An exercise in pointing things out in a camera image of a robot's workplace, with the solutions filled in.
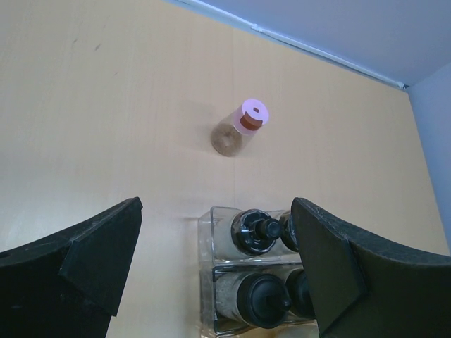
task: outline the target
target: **wooden table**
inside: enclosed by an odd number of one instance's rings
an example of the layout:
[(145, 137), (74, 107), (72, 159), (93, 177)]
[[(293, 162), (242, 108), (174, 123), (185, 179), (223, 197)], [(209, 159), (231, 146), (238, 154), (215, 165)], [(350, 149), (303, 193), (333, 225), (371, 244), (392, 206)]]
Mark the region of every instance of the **wooden table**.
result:
[[(198, 337), (196, 218), (304, 196), (448, 254), (408, 96), (157, 0), (2, 4), (0, 250), (139, 196), (113, 337)], [(237, 158), (209, 131), (243, 100), (271, 118)]]

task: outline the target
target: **spice rack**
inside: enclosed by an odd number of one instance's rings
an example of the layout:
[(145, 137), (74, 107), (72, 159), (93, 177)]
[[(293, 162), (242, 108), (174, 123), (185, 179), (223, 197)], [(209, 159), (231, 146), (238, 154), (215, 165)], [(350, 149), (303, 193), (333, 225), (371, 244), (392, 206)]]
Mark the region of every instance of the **spice rack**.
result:
[[(225, 337), (242, 334), (254, 327), (222, 316), (216, 307), (216, 282), (231, 273), (271, 273), (277, 275), (281, 269), (303, 269), (296, 252), (284, 250), (282, 240), (277, 239), (272, 249), (263, 255), (248, 258), (227, 259), (219, 257), (215, 246), (215, 230), (218, 224), (232, 218), (241, 210), (229, 207), (212, 207), (198, 220), (198, 254), (200, 276), (201, 337)], [(267, 211), (272, 218), (279, 219), (283, 210)], [(282, 325), (300, 325), (311, 319), (288, 314)]]

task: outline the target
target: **glass bottle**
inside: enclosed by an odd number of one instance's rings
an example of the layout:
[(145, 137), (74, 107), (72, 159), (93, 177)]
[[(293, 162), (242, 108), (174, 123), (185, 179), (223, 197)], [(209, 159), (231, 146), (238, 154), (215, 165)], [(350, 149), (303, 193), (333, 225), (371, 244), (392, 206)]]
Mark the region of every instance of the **glass bottle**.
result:
[(273, 271), (288, 290), (291, 299), (290, 313), (296, 317), (315, 319), (315, 311), (310, 298), (307, 275), (303, 268), (280, 268)]
[(253, 327), (279, 326), (291, 307), (283, 282), (267, 273), (227, 273), (216, 281), (216, 310)]
[(282, 233), (278, 220), (259, 209), (241, 211), (214, 227), (215, 257), (246, 259), (268, 253)]
[(211, 145), (221, 155), (235, 156), (268, 119), (265, 105), (259, 100), (248, 99), (215, 126), (210, 136)]
[(279, 223), (282, 225), (282, 233), (280, 239), (273, 248), (273, 254), (277, 256), (299, 254), (295, 226), (290, 211), (285, 211), (280, 215)]

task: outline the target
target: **pink cap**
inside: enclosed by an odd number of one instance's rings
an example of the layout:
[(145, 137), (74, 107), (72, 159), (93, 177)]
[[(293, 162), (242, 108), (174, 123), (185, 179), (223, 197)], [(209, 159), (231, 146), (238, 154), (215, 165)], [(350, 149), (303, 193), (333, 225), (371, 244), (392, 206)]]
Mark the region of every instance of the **pink cap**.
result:
[(233, 114), (233, 126), (244, 135), (253, 135), (268, 122), (269, 112), (259, 100), (248, 99)]

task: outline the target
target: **black bottle cap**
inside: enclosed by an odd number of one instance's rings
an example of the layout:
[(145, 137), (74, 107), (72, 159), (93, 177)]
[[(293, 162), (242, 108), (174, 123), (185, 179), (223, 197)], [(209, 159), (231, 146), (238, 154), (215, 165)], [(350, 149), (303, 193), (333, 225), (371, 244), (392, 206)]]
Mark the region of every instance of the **black bottle cap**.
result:
[(277, 239), (282, 234), (282, 226), (274, 218), (269, 218), (256, 223), (255, 232), (262, 239)]
[(291, 311), (298, 317), (315, 319), (315, 310), (310, 298), (307, 275), (303, 269), (291, 272), (285, 282), (285, 286), (292, 302)]
[(230, 231), (233, 243), (241, 252), (258, 256), (271, 250), (282, 227), (264, 211), (251, 209), (236, 215)]
[(291, 213), (284, 213), (280, 217), (280, 223), (282, 225), (282, 234), (280, 235), (282, 242), (287, 248), (289, 248), (289, 250), (299, 252)]
[(246, 323), (272, 329), (286, 319), (291, 300), (282, 280), (267, 273), (254, 273), (241, 282), (237, 307)]

